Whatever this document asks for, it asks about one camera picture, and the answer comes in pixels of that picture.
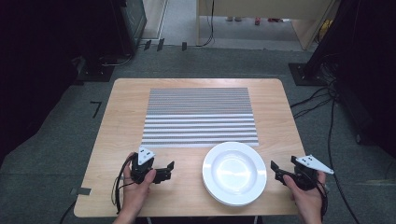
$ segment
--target finger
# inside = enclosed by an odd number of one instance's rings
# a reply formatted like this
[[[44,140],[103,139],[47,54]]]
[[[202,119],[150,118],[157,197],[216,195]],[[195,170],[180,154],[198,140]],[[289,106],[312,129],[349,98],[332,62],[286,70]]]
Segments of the finger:
[[[326,174],[318,171],[318,181],[324,185],[326,183]]]

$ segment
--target white stripe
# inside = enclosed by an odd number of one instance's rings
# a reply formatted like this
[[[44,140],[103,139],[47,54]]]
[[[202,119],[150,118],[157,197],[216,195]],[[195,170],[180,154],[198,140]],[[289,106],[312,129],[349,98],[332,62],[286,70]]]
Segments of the white stripe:
[[[153,132],[161,132],[161,133],[171,133],[171,132],[224,132],[224,131],[254,131],[256,132],[256,128],[217,128],[217,127],[213,127],[213,128],[199,128],[199,129],[195,129],[195,128],[190,128],[190,129],[162,129],[162,128],[158,128],[158,129],[144,129],[143,132],[144,133],[153,133]]]
[[[218,135],[257,135],[256,132],[251,133],[145,133],[143,134],[143,138],[145,137],[179,137],[179,136],[218,136]]]
[[[254,123],[216,123],[216,126],[244,126],[253,125]],[[146,128],[164,128],[164,127],[205,127],[214,126],[212,123],[200,123],[200,124],[146,124]]]
[[[204,115],[146,115],[146,119],[163,119],[163,118],[231,118],[231,117],[253,117],[253,114],[204,114]]]
[[[254,119],[146,119],[146,123],[153,122],[194,122],[194,121],[254,121]]]
[[[143,139],[143,143],[152,143],[152,142],[232,142],[232,141],[258,141],[257,137],[241,137],[241,138],[183,138],[183,139],[174,139],[174,138],[157,138],[157,139]]]

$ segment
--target right hand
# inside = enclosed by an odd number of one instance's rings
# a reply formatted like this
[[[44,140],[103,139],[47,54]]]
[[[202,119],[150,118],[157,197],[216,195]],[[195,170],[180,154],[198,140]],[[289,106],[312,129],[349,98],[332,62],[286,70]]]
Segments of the right hand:
[[[318,189],[314,188],[311,190],[304,191],[297,187],[294,180],[288,176],[283,175],[286,185],[291,190],[291,199],[296,202],[299,217],[304,224],[319,224],[321,222],[321,206],[322,198]],[[326,175],[318,171],[318,181],[324,186],[326,181]]]

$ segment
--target left hand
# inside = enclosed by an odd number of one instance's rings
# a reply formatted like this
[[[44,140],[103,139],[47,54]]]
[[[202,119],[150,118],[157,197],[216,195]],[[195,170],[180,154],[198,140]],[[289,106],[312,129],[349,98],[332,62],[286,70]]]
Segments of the left hand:
[[[131,179],[131,169],[129,168],[131,162],[125,166],[123,170],[123,184],[131,184],[134,181]],[[143,207],[143,204],[147,197],[149,196],[149,186],[154,180],[156,175],[156,170],[150,170],[146,176],[145,180],[140,183],[136,184],[133,183],[131,185],[127,185],[123,187],[123,202],[122,208],[120,210],[119,216],[116,218],[114,223],[132,223],[134,219],[139,214],[140,210]]]

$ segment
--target floor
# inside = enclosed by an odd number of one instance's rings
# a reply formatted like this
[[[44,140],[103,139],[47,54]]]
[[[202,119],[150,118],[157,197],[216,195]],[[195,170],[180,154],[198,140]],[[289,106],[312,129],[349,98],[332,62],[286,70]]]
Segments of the floor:
[[[145,0],[148,25],[143,33],[142,42],[151,39],[158,43],[164,38],[165,45],[181,46],[187,42],[189,47],[196,46],[196,0]],[[200,44],[210,36],[211,18],[201,17]],[[254,18],[242,18],[242,21],[226,21],[224,17],[213,18],[214,39],[208,48],[223,49],[268,49],[285,51],[303,51],[290,20],[269,22],[262,18],[260,25],[254,24]],[[307,51],[315,51],[316,43]]]

